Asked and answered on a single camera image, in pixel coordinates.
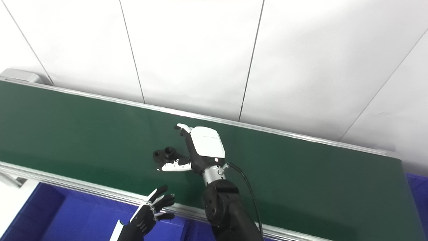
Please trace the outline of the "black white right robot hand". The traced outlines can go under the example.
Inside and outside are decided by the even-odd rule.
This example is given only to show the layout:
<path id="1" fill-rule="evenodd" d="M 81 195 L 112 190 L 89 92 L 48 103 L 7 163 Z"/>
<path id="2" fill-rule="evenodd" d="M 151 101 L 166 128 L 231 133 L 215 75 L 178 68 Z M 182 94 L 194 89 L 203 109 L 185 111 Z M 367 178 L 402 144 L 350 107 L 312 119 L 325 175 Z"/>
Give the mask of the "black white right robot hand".
<path id="1" fill-rule="evenodd" d="M 202 175 L 207 168 L 225 165 L 226 152 L 216 130 L 202 126 L 191 128 L 181 123 L 174 129 L 184 137 L 189 155 L 182 155 L 170 146 L 154 151 L 158 171 L 193 171 Z"/>

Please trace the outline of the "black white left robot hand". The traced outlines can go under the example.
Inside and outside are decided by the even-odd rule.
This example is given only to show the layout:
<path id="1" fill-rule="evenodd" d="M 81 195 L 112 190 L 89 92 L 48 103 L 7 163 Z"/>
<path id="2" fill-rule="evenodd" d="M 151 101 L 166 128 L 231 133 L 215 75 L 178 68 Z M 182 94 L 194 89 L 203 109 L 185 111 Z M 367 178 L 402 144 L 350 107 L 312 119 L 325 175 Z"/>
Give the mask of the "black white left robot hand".
<path id="1" fill-rule="evenodd" d="M 143 241 L 157 222 L 174 219 L 174 213 L 162 212 L 162 209 L 175 203 L 175 194 L 165 195 L 168 189 L 168 185 L 163 185 L 153 190 L 147 200 L 137 208 L 128 223 L 118 220 L 109 240 Z"/>

